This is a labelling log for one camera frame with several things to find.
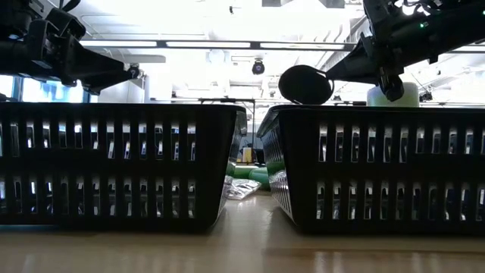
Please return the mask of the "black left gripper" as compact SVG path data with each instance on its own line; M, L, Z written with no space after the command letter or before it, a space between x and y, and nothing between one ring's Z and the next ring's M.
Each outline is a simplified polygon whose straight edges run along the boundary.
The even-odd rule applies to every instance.
M138 79L139 65L125 68L122 61L93 52L81 44L74 45L86 34L86 28L70 13L72 10L72 7L53 8L45 18L29 24L24 74L36 80L57 80L65 86L76 86L79 80L83 89L93 95Z

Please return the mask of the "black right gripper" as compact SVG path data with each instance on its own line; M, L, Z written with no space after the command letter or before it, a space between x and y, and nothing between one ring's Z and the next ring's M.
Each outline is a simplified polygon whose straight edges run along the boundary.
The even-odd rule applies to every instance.
M362 36L356 47L327 72L334 80L377 84L386 98L394 102L403 96L402 80L391 36L401 22L402 9L394 1L364 0L363 6L371 35Z

